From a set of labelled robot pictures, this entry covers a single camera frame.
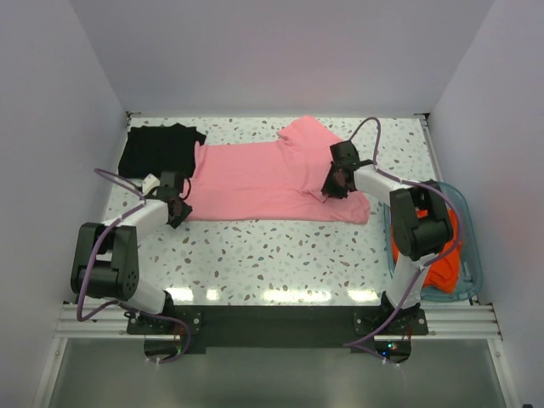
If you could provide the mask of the pink t-shirt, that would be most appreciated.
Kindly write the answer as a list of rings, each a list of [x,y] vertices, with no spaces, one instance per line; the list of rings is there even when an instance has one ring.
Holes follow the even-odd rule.
[[[189,219],[366,224],[371,204],[362,193],[336,199],[321,192],[332,161],[330,147],[340,140],[316,118],[303,116],[272,142],[195,148]]]

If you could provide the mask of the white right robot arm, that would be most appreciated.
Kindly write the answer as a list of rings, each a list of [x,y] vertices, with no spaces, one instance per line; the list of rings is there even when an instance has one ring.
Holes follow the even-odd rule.
[[[331,167],[321,192],[343,199],[360,191],[389,207],[392,242],[398,250],[393,279],[382,295],[380,327],[396,334],[409,323],[406,309],[421,300],[430,265],[454,238],[445,195],[433,180],[415,182],[386,173],[371,160],[362,161],[354,144],[330,147]]]

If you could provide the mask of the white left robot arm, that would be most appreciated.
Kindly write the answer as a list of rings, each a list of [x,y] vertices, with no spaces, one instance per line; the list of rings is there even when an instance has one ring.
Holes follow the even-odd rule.
[[[146,315],[157,333],[176,323],[172,296],[139,273],[139,243],[162,226],[178,228],[192,213],[192,190],[182,173],[146,176],[141,185],[104,169],[94,170],[138,198],[135,207],[102,223],[85,223],[78,232],[71,270],[71,290],[78,296],[76,318],[86,321],[110,305]]]

